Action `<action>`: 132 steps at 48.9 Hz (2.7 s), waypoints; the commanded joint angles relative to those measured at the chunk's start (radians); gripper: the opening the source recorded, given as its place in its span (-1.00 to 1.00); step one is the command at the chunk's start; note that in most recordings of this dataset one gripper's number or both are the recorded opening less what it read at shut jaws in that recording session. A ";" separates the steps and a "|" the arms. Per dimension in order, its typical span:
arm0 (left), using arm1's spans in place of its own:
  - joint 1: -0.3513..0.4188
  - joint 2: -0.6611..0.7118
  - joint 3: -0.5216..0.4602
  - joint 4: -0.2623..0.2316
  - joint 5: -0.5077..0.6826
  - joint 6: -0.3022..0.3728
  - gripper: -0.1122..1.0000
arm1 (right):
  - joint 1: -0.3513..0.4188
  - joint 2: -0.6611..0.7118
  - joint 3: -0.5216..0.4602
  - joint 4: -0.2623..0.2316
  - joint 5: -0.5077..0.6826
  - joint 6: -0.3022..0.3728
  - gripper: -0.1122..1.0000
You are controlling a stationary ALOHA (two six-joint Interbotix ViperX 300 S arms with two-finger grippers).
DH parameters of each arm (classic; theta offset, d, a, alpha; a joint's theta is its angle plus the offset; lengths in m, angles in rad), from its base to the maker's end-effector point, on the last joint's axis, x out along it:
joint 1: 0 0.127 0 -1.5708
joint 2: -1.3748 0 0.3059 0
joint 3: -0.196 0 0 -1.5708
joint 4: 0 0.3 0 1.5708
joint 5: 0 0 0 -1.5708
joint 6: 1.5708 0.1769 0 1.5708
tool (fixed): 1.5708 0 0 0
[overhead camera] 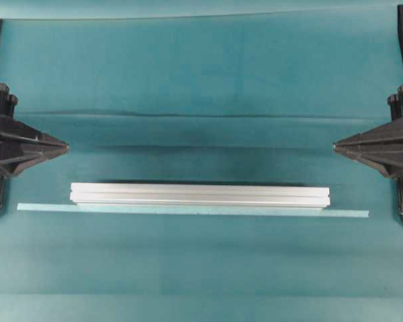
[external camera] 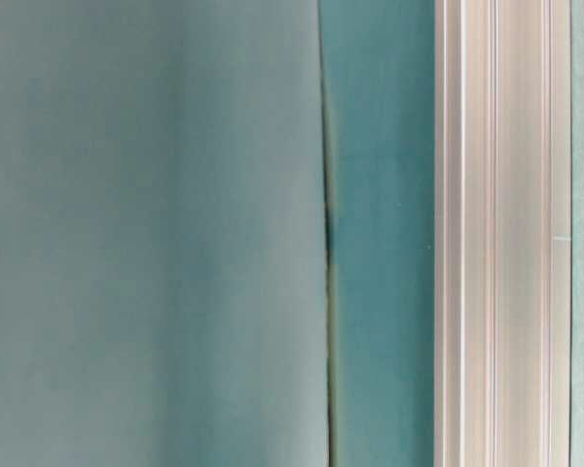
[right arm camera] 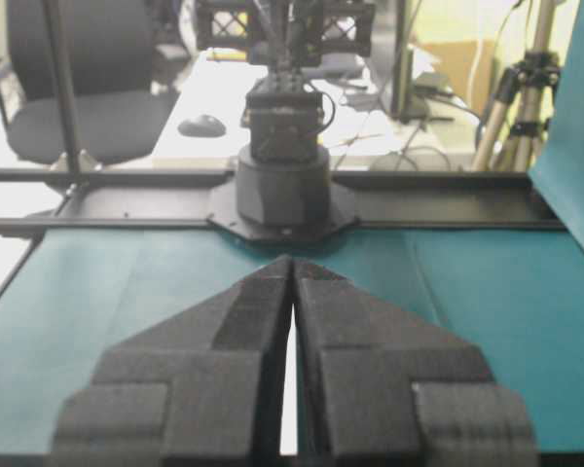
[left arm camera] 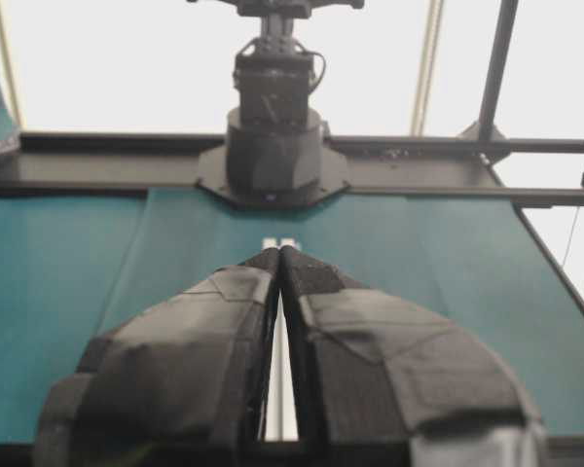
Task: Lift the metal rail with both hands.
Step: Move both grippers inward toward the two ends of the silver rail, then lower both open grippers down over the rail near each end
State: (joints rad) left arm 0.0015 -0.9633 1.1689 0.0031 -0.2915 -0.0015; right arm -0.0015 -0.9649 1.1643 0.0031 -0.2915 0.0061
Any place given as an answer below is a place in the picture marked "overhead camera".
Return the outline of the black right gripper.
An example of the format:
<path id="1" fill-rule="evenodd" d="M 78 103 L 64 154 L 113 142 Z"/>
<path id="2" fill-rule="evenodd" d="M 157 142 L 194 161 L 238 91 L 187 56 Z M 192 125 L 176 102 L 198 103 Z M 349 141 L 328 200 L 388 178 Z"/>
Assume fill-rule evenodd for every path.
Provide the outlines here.
<path id="1" fill-rule="evenodd" d="M 391 122 L 335 142 L 333 146 L 337 154 L 375 169 L 386 178 L 397 178 L 398 203 L 403 221 L 403 154 L 365 153 L 352 151 L 347 147 L 403 142 L 403 85 L 399 87 L 397 94 L 388 98 L 388 105 Z"/>

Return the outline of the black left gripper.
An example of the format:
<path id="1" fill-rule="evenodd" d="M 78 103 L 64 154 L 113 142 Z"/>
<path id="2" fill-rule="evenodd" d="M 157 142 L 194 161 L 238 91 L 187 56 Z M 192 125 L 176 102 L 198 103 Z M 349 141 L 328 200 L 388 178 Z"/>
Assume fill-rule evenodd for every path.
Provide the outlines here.
<path id="1" fill-rule="evenodd" d="M 64 141 L 12 118 L 16 105 L 17 99 L 9 93 L 9 87 L 0 83 L 0 138 L 43 146 L 0 146 L 0 209 L 4 177 L 16 177 L 28 168 L 69 151 Z"/>

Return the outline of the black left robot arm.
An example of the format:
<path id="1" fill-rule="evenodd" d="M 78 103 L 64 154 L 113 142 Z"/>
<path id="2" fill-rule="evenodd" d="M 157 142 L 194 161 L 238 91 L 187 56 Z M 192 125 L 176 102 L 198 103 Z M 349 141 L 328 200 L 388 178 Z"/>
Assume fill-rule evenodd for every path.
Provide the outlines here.
<path id="1" fill-rule="evenodd" d="M 69 150 L 67 143 L 14 119 L 17 103 L 9 87 L 0 83 L 0 210 L 7 179 Z"/>

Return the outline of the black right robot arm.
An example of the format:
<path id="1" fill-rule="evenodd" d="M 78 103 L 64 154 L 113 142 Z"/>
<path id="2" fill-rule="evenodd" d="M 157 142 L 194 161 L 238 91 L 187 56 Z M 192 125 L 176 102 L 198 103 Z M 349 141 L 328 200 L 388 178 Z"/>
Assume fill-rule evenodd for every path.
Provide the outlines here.
<path id="1" fill-rule="evenodd" d="M 403 62 L 403 5 L 398 6 L 398 39 Z M 393 179 L 403 222 L 403 85 L 388 97 L 391 122 L 334 143 L 334 151 Z"/>

